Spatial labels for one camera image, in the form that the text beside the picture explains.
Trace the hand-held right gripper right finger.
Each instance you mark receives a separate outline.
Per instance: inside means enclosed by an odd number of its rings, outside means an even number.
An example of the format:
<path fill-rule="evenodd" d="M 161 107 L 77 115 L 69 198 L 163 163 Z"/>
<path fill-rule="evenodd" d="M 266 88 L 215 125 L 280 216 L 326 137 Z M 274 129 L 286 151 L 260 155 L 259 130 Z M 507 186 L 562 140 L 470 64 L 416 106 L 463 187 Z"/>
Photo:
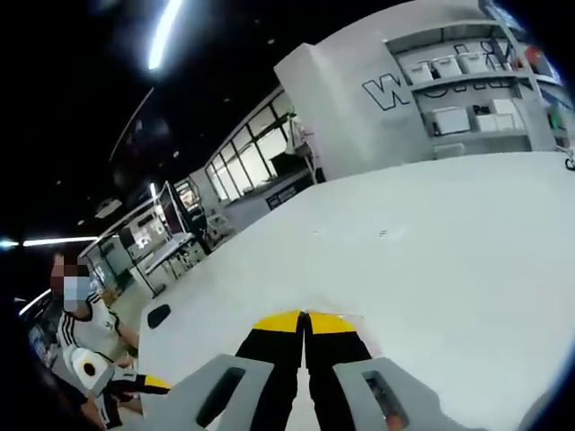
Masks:
<path fill-rule="evenodd" d="M 352 323 L 308 312 L 305 361 L 322 430 L 453 430 L 439 396 L 385 357 L 375 357 Z"/>

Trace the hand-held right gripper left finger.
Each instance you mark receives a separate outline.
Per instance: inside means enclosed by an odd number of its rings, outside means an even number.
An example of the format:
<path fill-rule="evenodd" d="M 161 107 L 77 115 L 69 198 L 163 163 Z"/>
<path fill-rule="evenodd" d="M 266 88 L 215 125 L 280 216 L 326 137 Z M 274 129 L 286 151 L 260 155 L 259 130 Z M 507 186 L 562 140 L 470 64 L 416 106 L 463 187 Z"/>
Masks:
<path fill-rule="evenodd" d="M 258 321 L 233 356 L 220 355 L 173 387 L 168 430 L 284 430 L 297 393 L 306 314 Z"/>

